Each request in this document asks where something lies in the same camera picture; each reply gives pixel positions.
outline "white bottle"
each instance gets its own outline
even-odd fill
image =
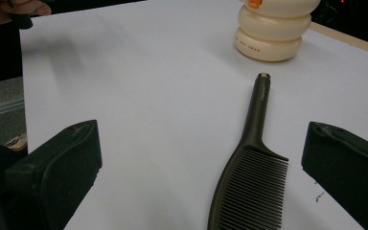
[[[235,35],[237,48],[246,56],[280,61],[292,58],[309,28],[310,13],[320,0],[242,0]]]

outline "comb teeth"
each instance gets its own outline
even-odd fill
[[[288,162],[248,150],[231,171],[218,229],[280,229]]]

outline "hand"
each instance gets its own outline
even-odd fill
[[[0,0],[0,25],[11,20],[9,13],[15,14],[37,14],[41,16],[52,13],[50,7],[38,0],[12,0],[13,8],[8,0]]]

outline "table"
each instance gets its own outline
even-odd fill
[[[286,230],[361,229],[301,167],[310,121],[368,140],[368,52],[309,30],[276,63],[234,46],[240,1],[149,0],[34,19],[21,33],[29,148],[99,122],[103,168],[66,229],[206,229],[253,82],[264,142],[290,159]]]

